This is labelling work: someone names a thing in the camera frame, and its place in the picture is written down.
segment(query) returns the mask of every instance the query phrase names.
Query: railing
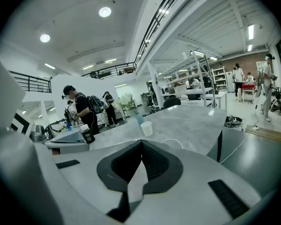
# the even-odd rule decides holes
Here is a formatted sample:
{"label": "railing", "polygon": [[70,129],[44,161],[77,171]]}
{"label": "railing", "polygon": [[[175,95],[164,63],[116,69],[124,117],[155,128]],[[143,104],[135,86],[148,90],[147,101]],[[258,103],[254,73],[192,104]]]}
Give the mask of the railing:
{"label": "railing", "polygon": [[49,92],[51,93],[51,82],[50,80],[33,77],[30,75],[16,73],[9,71],[20,86],[28,92]]}
{"label": "railing", "polygon": [[[166,14],[167,14],[166,11],[168,11],[171,8],[171,6],[173,5],[173,3],[175,1],[176,0],[162,0],[161,4],[159,5],[159,8],[155,12],[155,15],[153,16],[153,18],[150,22],[150,25],[144,35],[144,38],[140,44],[140,47],[139,47],[139,50],[137,52],[134,62],[124,63],[124,64],[116,65],[113,67],[109,67],[109,68],[103,68],[103,69],[93,71],[89,74],[85,74],[82,76],[98,78],[98,79],[107,79],[107,78],[110,78],[113,76],[122,75],[124,73],[134,72],[137,67],[137,64],[141,60],[143,53],[145,52],[148,44],[151,41],[150,40],[151,37],[153,36],[153,34],[157,31],[158,27],[160,26],[160,21],[166,16]],[[128,72],[125,72],[124,68],[131,68],[131,69],[130,70],[128,69],[127,70]]]}
{"label": "railing", "polygon": [[158,27],[160,26],[160,21],[166,16],[166,12],[169,10],[169,8],[173,5],[173,3],[176,0],[163,0],[161,4],[159,5],[158,10],[155,12],[155,15],[153,16],[151,23],[144,35],[144,38],[140,44],[140,48],[137,52],[137,55],[135,57],[134,63],[137,66],[139,61],[141,60],[141,57],[143,53],[145,52],[148,44],[151,42],[151,37],[153,34],[157,31]]}
{"label": "railing", "polygon": [[134,62],[128,62],[120,65],[115,65],[112,67],[102,68],[100,70],[93,71],[82,76],[104,80],[114,76],[133,73],[134,71],[135,71]]}

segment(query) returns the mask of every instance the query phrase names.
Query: white cup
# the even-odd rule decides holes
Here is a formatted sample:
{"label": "white cup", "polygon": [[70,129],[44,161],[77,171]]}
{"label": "white cup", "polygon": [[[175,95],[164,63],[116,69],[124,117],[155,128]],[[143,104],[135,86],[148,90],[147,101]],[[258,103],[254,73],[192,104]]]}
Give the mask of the white cup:
{"label": "white cup", "polygon": [[153,134],[152,123],[151,122],[143,122],[140,125],[142,131],[144,132],[145,136],[151,136]]}

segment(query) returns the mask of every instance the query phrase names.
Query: white floor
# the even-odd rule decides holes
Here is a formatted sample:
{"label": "white floor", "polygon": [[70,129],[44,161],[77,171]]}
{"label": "white floor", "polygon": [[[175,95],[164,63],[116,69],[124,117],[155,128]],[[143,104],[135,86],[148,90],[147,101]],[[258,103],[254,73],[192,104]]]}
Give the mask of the white floor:
{"label": "white floor", "polygon": [[[227,93],[227,116],[233,115],[235,117],[239,117],[241,119],[245,119],[245,123],[243,124],[243,128],[246,128],[247,125],[254,125],[257,121],[256,115],[258,117],[259,122],[256,123],[256,126],[260,128],[266,128],[270,130],[274,130],[277,132],[281,132],[281,116],[277,113],[268,112],[268,116],[271,119],[270,122],[263,119],[263,115],[260,114],[261,104],[265,101],[265,96],[260,95],[259,99],[254,100],[254,104],[250,100],[245,100],[244,103],[238,102],[235,100],[235,93]],[[225,97],[222,98],[221,108],[225,109]]]}

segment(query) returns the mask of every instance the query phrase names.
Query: black backpack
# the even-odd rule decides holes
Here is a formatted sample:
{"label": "black backpack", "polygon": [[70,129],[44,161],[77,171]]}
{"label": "black backpack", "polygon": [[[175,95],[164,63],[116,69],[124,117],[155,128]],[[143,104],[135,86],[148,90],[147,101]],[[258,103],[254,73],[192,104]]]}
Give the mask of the black backpack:
{"label": "black backpack", "polygon": [[[76,97],[79,98],[80,96],[86,97],[84,94],[78,94]],[[89,100],[89,109],[94,113],[94,114],[99,114],[102,113],[104,108],[103,108],[103,103],[100,101],[100,99],[96,96],[87,96]]]}

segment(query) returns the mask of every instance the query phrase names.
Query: brick wall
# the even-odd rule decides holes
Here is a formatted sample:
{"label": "brick wall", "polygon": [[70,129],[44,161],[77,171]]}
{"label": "brick wall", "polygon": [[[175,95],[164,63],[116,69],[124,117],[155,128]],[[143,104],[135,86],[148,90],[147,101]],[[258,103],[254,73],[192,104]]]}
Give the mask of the brick wall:
{"label": "brick wall", "polygon": [[226,72],[232,71],[232,69],[234,68],[235,64],[238,63],[241,67],[241,69],[244,72],[244,76],[247,78],[247,73],[251,72],[251,74],[253,75],[253,77],[255,79],[257,79],[257,65],[256,62],[259,61],[264,61],[265,57],[266,57],[266,52],[260,52],[260,53],[255,53],[255,54],[251,54],[251,55],[246,55],[243,57],[239,57],[239,58],[233,58],[230,60],[226,60],[226,61],[221,61],[221,64],[218,63],[214,63],[212,65],[210,65],[211,69],[217,69],[220,68],[222,66],[225,66]]}

